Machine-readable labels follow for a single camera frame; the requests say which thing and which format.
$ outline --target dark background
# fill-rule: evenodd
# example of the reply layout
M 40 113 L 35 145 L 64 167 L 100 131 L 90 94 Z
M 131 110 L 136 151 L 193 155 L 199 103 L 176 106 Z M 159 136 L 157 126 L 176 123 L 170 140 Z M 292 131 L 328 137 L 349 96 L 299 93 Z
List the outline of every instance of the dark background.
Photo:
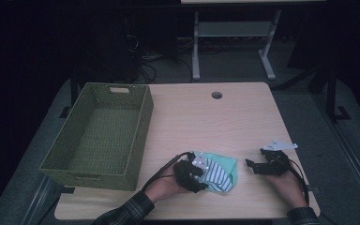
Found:
M 106 6 L 113 2 L 125 4 L 127 1 L 93 3 Z M 86 77 L 86 80 L 95 81 L 106 79 L 104 75 L 110 74 L 110 69 L 126 74 L 125 78 L 113 75 L 110 78 L 113 82 L 131 82 L 131 76 L 134 76 L 131 68 L 137 66 L 137 59 L 128 55 L 127 48 L 118 47 L 118 43 L 123 43 L 121 46 L 127 44 L 120 37 L 128 27 L 110 31 L 98 20 L 94 21 L 93 13 L 80 15 L 63 10 L 79 5 L 80 1 L 0 1 L 0 195 L 55 94 L 74 71 L 82 73 L 83 66 L 87 65 L 98 76 Z M 324 7 L 307 11 L 308 14 L 301 17 L 300 10 L 290 8 L 284 10 L 281 17 L 277 37 L 298 38 L 290 66 L 307 69 L 319 62 L 330 65 L 351 87 L 360 104 L 360 1 L 329 1 Z M 293 14 L 303 21 L 295 22 Z M 192 27 L 193 14 L 166 13 L 161 15 L 164 19 L 157 15 L 139 15 L 148 20 L 132 28 L 144 43 L 175 57 L 173 39 L 188 35 L 189 30 L 185 27 Z M 110 20 L 115 24 L 121 18 L 122 15 L 115 11 Z M 160 35 L 162 25 L 167 28 L 166 36 Z M 105 40 L 104 35 L 100 36 L 101 32 L 117 37 L 117 41 Z M 80 44 L 101 58 L 121 54 L 124 62 L 107 61 L 106 68 L 85 53 Z M 115 51 L 102 52 L 106 45 L 112 45 Z

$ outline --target woven storage basket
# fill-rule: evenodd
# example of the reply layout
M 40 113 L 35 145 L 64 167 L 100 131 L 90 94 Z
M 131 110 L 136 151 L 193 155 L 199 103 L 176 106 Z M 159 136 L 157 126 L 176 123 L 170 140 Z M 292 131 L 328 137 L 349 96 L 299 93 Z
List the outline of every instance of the woven storage basket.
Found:
M 153 108 L 148 85 L 87 83 L 40 169 L 66 186 L 135 190 Z

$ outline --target gray carpet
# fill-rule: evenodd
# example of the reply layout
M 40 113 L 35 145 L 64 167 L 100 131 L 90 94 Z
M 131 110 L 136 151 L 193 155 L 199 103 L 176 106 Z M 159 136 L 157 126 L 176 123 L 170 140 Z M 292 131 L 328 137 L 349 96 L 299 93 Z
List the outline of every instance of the gray carpet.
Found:
M 269 58 L 277 73 L 275 81 L 268 81 L 258 58 L 257 49 L 261 42 L 246 41 L 243 45 L 232 46 L 228 51 L 216 54 L 201 54 L 200 83 L 217 82 L 266 82 L 275 86 L 301 72 L 286 68 L 293 43 L 275 42 Z M 190 66 L 190 53 L 179 58 Z M 180 61 L 157 60 L 148 65 L 157 70 L 156 83 L 188 83 L 189 68 Z M 337 224 L 360 224 L 360 183 L 346 158 L 342 143 L 334 132 L 341 131 L 354 153 L 360 160 L 360 107 L 352 92 L 341 82 L 337 86 L 337 105 L 344 106 L 352 120 L 328 121 L 324 113 L 325 94 L 313 96 L 307 91 L 310 78 L 301 81 L 285 91 L 273 91 L 277 106 L 291 135 L 299 145 L 298 156 L 312 185 L 322 212 Z M 136 83 L 143 83 L 140 78 Z M 54 218 L 54 202 L 62 187 L 46 182 L 38 166 L 48 152 L 53 139 L 64 123 L 59 118 L 63 109 L 70 105 L 69 82 L 63 84 L 52 106 L 41 124 L 34 140 L 30 143 L 20 166 L 0 199 L 1 224 L 27 224 L 46 217 L 40 224 L 90 224 L 90 221 L 59 221 Z M 41 182 L 46 182 L 46 196 L 36 196 Z M 30 205 L 40 207 L 33 209 Z M 322 224 L 332 224 L 320 216 Z M 289 224 L 286 219 L 275 220 L 274 224 Z

